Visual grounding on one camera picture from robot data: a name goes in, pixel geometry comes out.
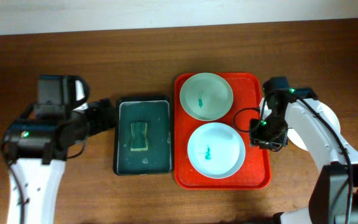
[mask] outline wooden table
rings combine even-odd
[[[172,97],[182,73],[228,71],[251,72],[261,83],[287,76],[294,87],[313,87],[358,150],[358,19],[0,36],[0,139],[36,101],[40,74],[81,75],[94,101],[145,93]],[[270,153],[273,179],[263,190],[185,190],[173,173],[114,175],[113,142],[114,130],[94,136],[81,157],[67,162],[55,223],[261,220],[307,206],[318,177],[309,153],[290,143]],[[0,223],[8,203],[0,156]]]

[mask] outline brown tabletop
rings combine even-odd
[[[94,101],[151,93],[172,97],[175,77],[186,72],[251,72],[261,83],[287,76],[294,87],[311,86],[358,150],[358,19],[0,36],[0,140],[36,101],[40,74],[81,75]],[[262,220],[307,206],[318,178],[310,154],[290,143],[270,153],[273,177],[263,190],[185,190],[173,173],[114,175],[113,144],[114,130],[106,131],[67,162],[55,223]],[[0,155],[0,223],[6,222],[8,204]]]

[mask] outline green sponge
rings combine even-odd
[[[131,151],[147,151],[149,149],[149,141],[147,140],[147,123],[134,122],[131,123]]]

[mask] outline white wall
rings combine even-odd
[[[358,0],[1,0],[0,35],[358,17]]]

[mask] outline red tray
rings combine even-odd
[[[180,104],[180,89],[184,82],[195,73],[186,73],[175,80],[174,100],[174,155],[175,180],[186,189],[218,189],[218,190],[254,190],[266,187],[271,180],[269,152],[259,147],[249,146],[249,135],[239,133],[246,145],[246,159],[242,167],[232,176],[224,179],[211,179],[201,175],[191,165],[187,156],[187,144],[191,134],[206,121],[199,121],[186,113]],[[261,94],[258,79],[250,73],[216,73],[223,77],[231,86],[234,95],[230,111],[222,118],[212,121],[232,125],[234,114],[242,108],[257,107]],[[251,118],[259,118],[256,111],[244,111],[236,118],[241,129],[248,129]]]

